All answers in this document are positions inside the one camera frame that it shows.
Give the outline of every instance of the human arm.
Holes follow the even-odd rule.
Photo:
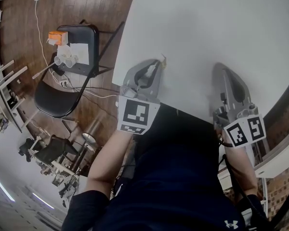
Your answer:
[[[230,143],[230,139],[224,131],[223,139],[225,142]],[[256,178],[256,173],[246,153],[246,149],[244,147],[225,147],[225,152],[227,160],[232,167],[234,176],[244,193],[246,195],[257,195],[258,182]],[[241,200],[242,198],[243,196],[239,194],[237,201]]]
[[[85,192],[96,190],[110,198],[131,138],[132,133],[119,130],[113,133],[92,163]]]

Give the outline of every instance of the tabletop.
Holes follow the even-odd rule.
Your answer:
[[[161,102],[212,122],[221,62],[265,115],[289,85],[289,0],[133,0],[112,82],[121,86],[131,67],[162,54]]]

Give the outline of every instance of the black chair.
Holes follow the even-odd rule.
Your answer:
[[[68,32],[69,43],[88,44],[89,65],[76,63],[72,68],[68,68],[65,64],[61,64],[58,67],[54,66],[52,68],[61,76],[65,71],[87,76],[81,90],[79,92],[66,92],[49,86],[43,81],[47,73],[47,70],[45,70],[35,91],[34,102],[36,107],[42,112],[55,118],[65,117],[77,107],[81,96],[91,78],[94,78],[113,69],[110,67],[99,66],[99,62],[116,34],[124,25],[124,22],[121,22],[121,24],[114,32],[99,31],[98,28],[94,25],[82,25],[84,22],[86,21],[82,20],[80,25],[74,26],[60,26],[58,31]],[[111,37],[99,54],[100,33],[111,34]]]
[[[78,155],[78,151],[69,140],[52,135],[49,144],[44,149],[35,153],[34,156],[46,165],[50,165],[60,156],[64,156],[67,160],[74,163],[73,160],[65,155],[66,153]]]

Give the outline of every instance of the person's right arm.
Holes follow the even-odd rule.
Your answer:
[[[229,143],[230,140],[223,131],[224,141]],[[231,148],[225,147],[225,152],[229,164],[233,168],[233,173],[236,180],[241,186],[246,195],[256,195],[258,192],[258,182],[256,178],[255,170],[250,162],[250,159],[246,153],[245,148]],[[238,201],[243,198],[242,195],[238,195]]]

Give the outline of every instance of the person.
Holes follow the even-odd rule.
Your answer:
[[[102,148],[85,191],[71,200],[63,231],[259,230],[251,223],[250,204],[264,219],[265,214],[245,149],[225,149],[247,195],[237,194],[234,206],[217,177],[219,142],[213,125],[164,104],[150,130],[134,138],[133,178],[109,200],[132,136],[116,130]]]

